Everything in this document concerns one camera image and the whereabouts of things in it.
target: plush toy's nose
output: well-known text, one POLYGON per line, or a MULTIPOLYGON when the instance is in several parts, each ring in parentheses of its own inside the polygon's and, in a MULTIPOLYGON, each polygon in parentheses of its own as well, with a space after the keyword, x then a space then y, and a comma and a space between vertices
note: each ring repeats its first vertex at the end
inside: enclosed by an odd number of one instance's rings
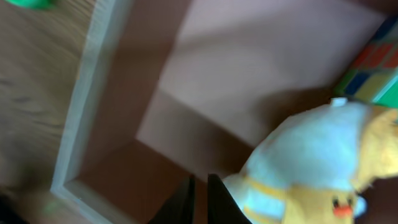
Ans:
POLYGON ((333 213, 340 218, 348 217, 353 215, 353 209, 351 206, 341 206, 333 209, 333 213))

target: colorful box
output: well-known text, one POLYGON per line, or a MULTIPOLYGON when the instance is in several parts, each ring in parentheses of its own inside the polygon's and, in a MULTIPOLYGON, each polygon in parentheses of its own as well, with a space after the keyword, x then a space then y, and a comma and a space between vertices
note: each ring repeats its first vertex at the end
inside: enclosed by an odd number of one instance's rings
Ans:
POLYGON ((337 95, 398 108, 398 17, 388 18, 335 88, 337 95))

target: open box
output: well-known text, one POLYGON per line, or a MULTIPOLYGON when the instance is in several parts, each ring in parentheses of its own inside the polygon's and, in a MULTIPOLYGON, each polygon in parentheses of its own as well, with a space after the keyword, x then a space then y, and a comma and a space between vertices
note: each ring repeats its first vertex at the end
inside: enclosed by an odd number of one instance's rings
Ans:
POLYGON ((52 191, 93 223, 146 223, 190 174, 238 172, 326 103, 385 16, 344 1, 98 0, 52 191))

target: yellow plush toy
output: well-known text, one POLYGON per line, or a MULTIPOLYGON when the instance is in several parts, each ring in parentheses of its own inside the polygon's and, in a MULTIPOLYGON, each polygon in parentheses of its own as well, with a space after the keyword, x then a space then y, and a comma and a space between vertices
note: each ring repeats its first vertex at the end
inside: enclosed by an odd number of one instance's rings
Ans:
POLYGON ((253 223, 345 224, 398 175, 398 112, 335 99, 284 121, 224 184, 253 223))

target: plush toy's eye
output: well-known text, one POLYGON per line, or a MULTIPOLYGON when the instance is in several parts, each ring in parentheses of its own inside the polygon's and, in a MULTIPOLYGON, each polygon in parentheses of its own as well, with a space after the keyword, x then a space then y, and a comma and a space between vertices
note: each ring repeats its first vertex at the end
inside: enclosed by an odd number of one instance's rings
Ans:
POLYGON ((347 203, 348 203, 348 205, 349 206, 353 206, 353 204, 354 204, 354 200, 353 200, 353 198, 352 197, 349 197, 349 198, 347 198, 347 203))
POLYGON ((340 206, 337 198, 334 198, 332 202, 333 202, 334 208, 338 208, 340 206))

